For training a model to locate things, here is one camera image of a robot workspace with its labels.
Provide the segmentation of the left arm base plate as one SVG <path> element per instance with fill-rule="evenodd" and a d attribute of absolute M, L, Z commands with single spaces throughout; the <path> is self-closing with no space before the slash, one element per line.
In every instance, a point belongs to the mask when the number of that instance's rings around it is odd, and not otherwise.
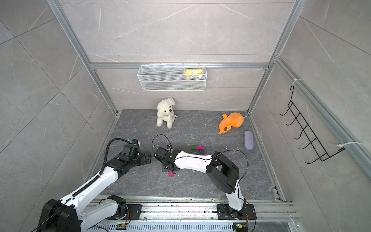
<path fill-rule="evenodd" d="M 142 211 L 141 204 L 122 205 L 113 216 L 107 217 L 107 220 L 139 220 Z"/>

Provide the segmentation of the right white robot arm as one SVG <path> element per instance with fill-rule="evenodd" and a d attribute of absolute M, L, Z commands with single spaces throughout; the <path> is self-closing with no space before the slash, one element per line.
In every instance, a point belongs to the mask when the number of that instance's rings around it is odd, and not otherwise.
<path fill-rule="evenodd" d="M 241 211 L 244 197 L 240 190 L 240 169 L 223 153 L 213 155 L 195 155 L 180 150 L 169 152 L 163 148 L 157 149 L 154 157 L 170 172 L 189 169 L 205 173 L 214 185 L 227 196 L 229 207 Z"/>

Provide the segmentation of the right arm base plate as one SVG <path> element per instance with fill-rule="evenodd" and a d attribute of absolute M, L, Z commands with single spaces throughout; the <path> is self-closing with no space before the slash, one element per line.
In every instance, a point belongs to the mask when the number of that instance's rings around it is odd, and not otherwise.
<path fill-rule="evenodd" d="M 252 204 L 244 202 L 243 207 L 240 211 L 232 209 L 228 204 L 218 204 L 217 206 L 217 217 L 219 220 L 256 220 L 257 215 L 255 208 Z"/>

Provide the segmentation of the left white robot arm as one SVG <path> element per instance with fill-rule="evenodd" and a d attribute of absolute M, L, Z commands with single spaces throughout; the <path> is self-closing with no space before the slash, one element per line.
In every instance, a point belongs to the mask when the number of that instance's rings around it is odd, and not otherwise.
<path fill-rule="evenodd" d="M 98 205 L 87 206 L 103 190 L 136 166 L 151 163 L 151 154 L 142 152 L 138 140 L 124 140 L 125 145 L 114 158 L 105 152 L 100 171 L 82 186 L 60 200 L 49 200 L 42 209 L 36 232 L 83 232 L 107 218 L 129 219 L 126 200 L 111 195 Z"/>

